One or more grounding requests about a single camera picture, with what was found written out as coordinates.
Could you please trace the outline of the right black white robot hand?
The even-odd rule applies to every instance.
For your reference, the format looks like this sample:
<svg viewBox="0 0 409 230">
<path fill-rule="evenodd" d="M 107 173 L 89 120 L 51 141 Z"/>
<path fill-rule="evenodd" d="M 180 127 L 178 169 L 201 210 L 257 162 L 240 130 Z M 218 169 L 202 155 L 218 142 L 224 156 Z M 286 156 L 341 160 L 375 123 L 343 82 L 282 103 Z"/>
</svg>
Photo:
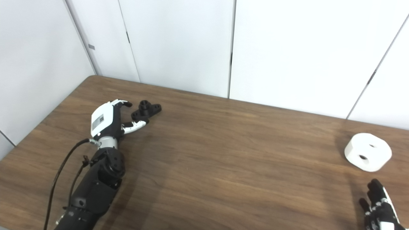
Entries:
<svg viewBox="0 0 409 230">
<path fill-rule="evenodd" d="M 384 185 L 378 179 L 372 179 L 367 184 L 367 198 L 359 199 L 359 205 L 364 213 L 364 230 L 408 230 L 400 224 L 390 196 Z"/>
</svg>

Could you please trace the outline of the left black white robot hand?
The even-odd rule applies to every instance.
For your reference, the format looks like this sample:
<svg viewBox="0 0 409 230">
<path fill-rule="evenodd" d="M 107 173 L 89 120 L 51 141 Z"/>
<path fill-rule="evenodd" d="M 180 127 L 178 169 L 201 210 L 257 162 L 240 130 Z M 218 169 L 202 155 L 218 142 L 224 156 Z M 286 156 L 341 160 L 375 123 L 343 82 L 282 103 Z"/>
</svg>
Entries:
<svg viewBox="0 0 409 230">
<path fill-rule="evenodd" d="M 91 115 L 91 136 L 94 140 L 103 137 L 120 139 L 123 135 L 135 132 L 149 123 L 148 119 L 122 123 L 122 106 L 132 107 L 129 101 L 116 99 L 99 106 Z"/>
</svg>

